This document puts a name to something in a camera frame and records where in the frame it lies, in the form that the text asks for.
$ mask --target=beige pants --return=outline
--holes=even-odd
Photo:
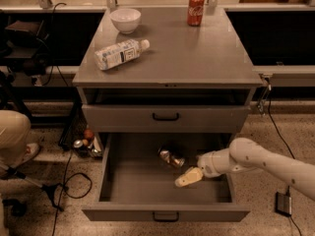
[[[0,162],[17,167],[27,149],[26,138],[31,128],[29,118],[16,111],[0,110]]]

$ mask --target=red soda can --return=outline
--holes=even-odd
[[[198,27],[203,19],[205,0],[189,0],[187,24]]]

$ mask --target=power adapter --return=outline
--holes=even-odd
[[[292,199],[289,195],[276,193],[276,212],[284,216],[292,215]]]

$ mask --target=person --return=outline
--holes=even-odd
[[[0,163],[17,168],[39,153],[39,144],[27,144],[30,119],[17,111],[0,110]],[[7,172],[0,167],[0,178]]]

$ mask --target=drawer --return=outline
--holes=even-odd
[[[249,106],[84,105],[96,132],[237,133]]]
[[[181,168],[158,157],[162,145],[182,154]],[[240,221],[249,209],[235,203],[228,175],[184,188],[174,185],[196,165],[197,154],[221,147],[219,134],[110,134],[99,196],[83,212],[92,221]]]

